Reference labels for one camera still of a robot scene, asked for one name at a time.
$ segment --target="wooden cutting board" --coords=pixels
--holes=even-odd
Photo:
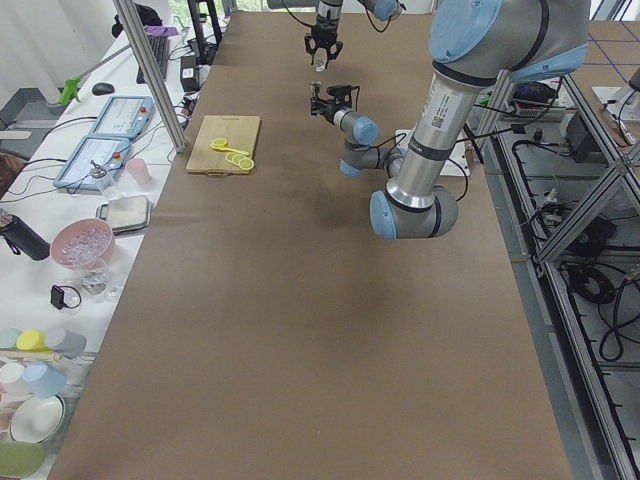
[[[256,147],[260,117],[248,115],[205,115],[187,162],[188,173],[246,175],[253,170],[242,170],[229,163],[227,152],[213,150],[210,145],[214,138],[226,138],[231,148],[250,152]]]

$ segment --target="pink bowl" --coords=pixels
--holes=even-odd
[[[75,255],[79,247],[78,240],[90,240],[94,243],[89,252]],[[51,242],[51,257],[60,265],[72,270],[89,267],[98,258],[109,261],[116,248],[116,239],[107,222],[98,218],[78,220],[65,227]]]

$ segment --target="black bottle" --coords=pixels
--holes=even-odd
[[[11,215],[0,208],[0,236],[4,237],[11,251],[16,255],[24,252],[34,260],[44,260],[49,256],[49,244],[31,230],[20,217]]]

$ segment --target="keyboard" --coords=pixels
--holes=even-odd
[[[151,51],[156,59],[162,78],[167,78],[167,65],[169,64],[169,37],[161,36],[156,37],[154,35],[147,35],[149,44],[151,45]],[[144,74],[142,69],[138,67],[138,76],[136,77],[136,83],[146,83],[144,81]]]

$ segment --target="plug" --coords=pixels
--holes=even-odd
[[[544,204],[558,203],[558,190],[554,187],[544,196]]]
[[[64,303],[64,290],[60,288],[58,285],[53,285],[51,287],[51,305],[53,305],[58,310],[62,310],[65,307]]]
[[[624,276],[624,279],[628,282],[635,282],[640,279],[640,263],[633,267],[631,271]]]

